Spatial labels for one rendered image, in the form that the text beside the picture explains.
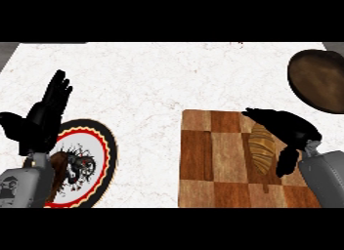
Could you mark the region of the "dark brown round pan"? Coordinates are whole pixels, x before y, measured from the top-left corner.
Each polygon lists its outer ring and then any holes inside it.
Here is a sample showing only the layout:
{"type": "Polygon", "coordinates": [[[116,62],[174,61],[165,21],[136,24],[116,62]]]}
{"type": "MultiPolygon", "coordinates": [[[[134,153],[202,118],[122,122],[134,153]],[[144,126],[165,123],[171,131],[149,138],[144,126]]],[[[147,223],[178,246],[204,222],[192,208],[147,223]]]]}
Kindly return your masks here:
{"type": "Polygon", "coordinates": [[[315,109],[344,114],[344,57],[334,51],[309,49],[288,63],[291,89],[315,109]]]}

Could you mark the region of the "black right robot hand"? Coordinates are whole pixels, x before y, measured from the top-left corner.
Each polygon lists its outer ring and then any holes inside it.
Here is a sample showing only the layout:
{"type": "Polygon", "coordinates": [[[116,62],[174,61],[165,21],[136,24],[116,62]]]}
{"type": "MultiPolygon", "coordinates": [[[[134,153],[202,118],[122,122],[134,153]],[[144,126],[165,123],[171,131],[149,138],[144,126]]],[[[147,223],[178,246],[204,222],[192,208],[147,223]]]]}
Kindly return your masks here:
{"type": "Polygon", "coordinates": [[[282,178],[295,171],[300,150],[306,153],[307,157],[319,155],[316,148],[322,143],[322,134],[309,120],[285,110],[248,107],[244,115],[251,117],[287,144],[279,154],[276,167],[276,175],[282,178]]]}

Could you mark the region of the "checkered wooden cutting board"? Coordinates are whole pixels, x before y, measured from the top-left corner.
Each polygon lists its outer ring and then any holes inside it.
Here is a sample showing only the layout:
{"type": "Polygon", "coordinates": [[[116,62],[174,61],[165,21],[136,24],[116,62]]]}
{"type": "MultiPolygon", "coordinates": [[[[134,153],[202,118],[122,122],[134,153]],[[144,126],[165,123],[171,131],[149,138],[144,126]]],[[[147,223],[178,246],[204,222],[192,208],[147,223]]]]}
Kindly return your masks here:
{"type": "Polygon", "coordinates": [[[255,121],[238,111],[183,111],[181,207],[316,208],[300,172],[285,177],[254,165],[248,144],[255,121]]]}

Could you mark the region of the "golden brown croissant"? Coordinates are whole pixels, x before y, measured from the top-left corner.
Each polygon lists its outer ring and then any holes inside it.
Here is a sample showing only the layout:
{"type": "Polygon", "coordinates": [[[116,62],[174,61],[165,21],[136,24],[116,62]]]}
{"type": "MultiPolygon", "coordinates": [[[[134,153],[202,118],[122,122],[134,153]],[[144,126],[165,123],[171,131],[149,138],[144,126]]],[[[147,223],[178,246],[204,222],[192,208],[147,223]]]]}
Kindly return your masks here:
{"type": "Polygon", "coordinates": [[[261,175],[269,173],[276,153],[276,143],[272,133],[258,123],[250,135],[250,150],[254,164],[261,175]]]}

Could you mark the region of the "round patterned plate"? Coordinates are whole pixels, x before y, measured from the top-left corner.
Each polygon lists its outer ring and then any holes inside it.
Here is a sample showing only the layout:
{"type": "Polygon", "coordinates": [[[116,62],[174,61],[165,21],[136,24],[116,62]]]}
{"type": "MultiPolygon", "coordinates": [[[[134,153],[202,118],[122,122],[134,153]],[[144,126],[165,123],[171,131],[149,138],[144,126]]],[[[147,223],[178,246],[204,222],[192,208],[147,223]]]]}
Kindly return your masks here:
{"type": "Polygon", "coordinates": [[[66,154],[65,180],[45,208],[91,208],[107,192],[118,166],[118,144],[107,126],[91,119],[65,122],[51,156],[66,154]]]}

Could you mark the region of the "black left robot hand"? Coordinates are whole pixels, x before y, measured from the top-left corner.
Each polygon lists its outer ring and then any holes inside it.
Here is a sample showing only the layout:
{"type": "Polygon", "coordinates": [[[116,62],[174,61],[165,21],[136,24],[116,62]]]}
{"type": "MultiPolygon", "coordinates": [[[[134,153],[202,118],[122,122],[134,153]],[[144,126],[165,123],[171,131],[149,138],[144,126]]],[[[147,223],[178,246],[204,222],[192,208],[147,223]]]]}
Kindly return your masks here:
{"type": "Polygon", "coordinates": [[[20,156],[48,153],[57,144],[62,119],[73,92],[66,72],[59,69],[50,81],[42,101],[22,117],[13,112],[0,112],[0,126],[7,137],[20,143],[20,156]]]}

